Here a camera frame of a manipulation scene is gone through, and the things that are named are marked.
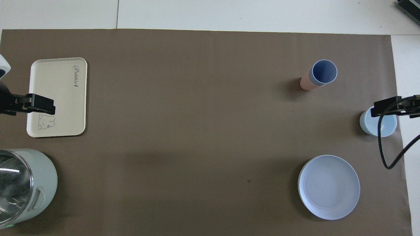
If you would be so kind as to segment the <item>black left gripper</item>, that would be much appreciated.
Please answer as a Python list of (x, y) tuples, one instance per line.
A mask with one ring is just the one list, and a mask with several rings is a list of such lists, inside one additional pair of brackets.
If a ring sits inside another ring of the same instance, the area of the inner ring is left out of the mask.
[[(11, 104), (13, 104), (13, 111), (8, 110)], [(8, 87), (3, 82), (0, 82), (0, 113), (16, 116), (16, 112), (38, 112), (54, 115), (54, 100), (34, 93), (12, 95)]]

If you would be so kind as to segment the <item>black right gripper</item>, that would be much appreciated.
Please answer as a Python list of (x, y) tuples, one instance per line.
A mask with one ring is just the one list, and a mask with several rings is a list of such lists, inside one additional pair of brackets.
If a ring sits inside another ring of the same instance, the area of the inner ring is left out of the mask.
[(371, 117), (379, 117), (383, 112), (384, 115), (400, 115), (409, 116), (409, 118), (418, 118), (420, 117), (420, 95), (413, 95), (402, 99), (401, 106), (403, 112), (401, 113), (401, 108), (399, 103), (401, 96), (394, 96), (384, 100), (380, 100), (373, 103), (373, 108), (371, 108)]

